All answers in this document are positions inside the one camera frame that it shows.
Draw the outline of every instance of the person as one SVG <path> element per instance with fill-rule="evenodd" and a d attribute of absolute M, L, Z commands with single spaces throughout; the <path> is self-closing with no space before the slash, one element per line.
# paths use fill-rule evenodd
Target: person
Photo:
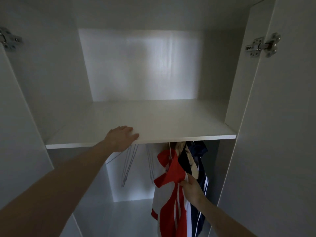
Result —
<path fill-rule="evenodd" d="M 110 130 L 88 151 L 50 171 L 0 211 L 0 236 L 59 236 L 99 170 L 113 152 L 126 150 L 139 134 L 132 127 Z M 196 179 L 182 181 L 187 200 L 203 213 L 219 237 L 255 236 L 214 206 Z"/>

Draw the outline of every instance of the door hinge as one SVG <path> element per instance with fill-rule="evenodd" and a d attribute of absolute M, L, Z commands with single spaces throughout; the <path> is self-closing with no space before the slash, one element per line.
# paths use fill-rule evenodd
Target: door hinge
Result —
<path fill-rule="evenodd" d="M 264 50 L 267 53 L 267 57 L 270 57 L 277 52 L 277 43 L 280 41 L 281 35 L 277 32 L 273 33 L 271 38 L 263 43 L 264 37 L 256 38 L 251 45 L 245 47 L 245 51 L 250 53 L 251 57 L 257 57 L 261 51 Z"/>
<path fill-rule="evenodd" d="M 16 46 L 23 43 L 22 37 L 13 35 L 9 29 L 0 27 L 0 42 L 6 51 L 15 51 Z"/>

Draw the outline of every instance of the wardrobe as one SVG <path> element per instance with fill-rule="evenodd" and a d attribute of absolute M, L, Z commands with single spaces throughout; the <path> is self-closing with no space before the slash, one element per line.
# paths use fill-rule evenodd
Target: wardrobe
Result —
<path fill-rule="evenodd" d="M 0 208 L 128 125 L 124 187 L 113 153 L 62 236 L 157 236 L 148 157 L 201 140 L 214 204 L 259 236 L 315 234 L 315 5 L 0 0 Z"/>

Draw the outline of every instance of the beige fabric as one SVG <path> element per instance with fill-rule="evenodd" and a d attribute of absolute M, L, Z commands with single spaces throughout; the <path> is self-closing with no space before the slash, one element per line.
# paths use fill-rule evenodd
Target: beige fabric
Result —
<path fill-rule="evenodd" d="M 185 145 L 185 142 L 177 142 L 176 143 L 175 151 L 176 151 L 178 157 L 180 156 L 181 152 L 183 151 L 184 145 Z M 188 156 L 189 163 L 191 166 L 192 176 L 195 179 L 198 179 L 198 167 L 194 162 L 194 159 L 191 155 L 191 152 L 190 152 L 188 146 L 185 147 L 185 151 L 186 151 L 186 154 Z"/>

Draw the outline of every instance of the person's right arm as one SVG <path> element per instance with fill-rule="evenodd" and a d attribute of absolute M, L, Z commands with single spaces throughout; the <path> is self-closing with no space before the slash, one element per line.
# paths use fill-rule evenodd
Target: person's right arm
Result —
<path fill-rule="evenodd" d="M 213 205 L 203 194 L 203 191 L 194 177 L 190 174 L 189 182 L 182 181 L 184 195 L 187 200 L 200 211 L 212 225 L 218 237 L 245 236 L 254 237 L 247 228 L 235 221 L 224 211 Z"/>

